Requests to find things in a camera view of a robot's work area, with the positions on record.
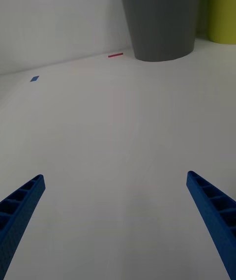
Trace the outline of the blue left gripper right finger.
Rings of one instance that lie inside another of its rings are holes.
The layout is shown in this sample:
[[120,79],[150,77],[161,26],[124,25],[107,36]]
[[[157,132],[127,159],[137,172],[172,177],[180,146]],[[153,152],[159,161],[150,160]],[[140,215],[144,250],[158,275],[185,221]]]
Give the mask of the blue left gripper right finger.
[[193,171],[187,188],[217,248],[230,279],[236,279],[236,202]]

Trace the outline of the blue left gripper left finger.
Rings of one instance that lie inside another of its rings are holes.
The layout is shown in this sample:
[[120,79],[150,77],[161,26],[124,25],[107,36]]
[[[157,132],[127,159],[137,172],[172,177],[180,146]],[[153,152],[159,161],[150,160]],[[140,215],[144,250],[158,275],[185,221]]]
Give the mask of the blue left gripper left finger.
[[0,279],[4,279],[32,214],[45,191],[37,175],[0,202]]

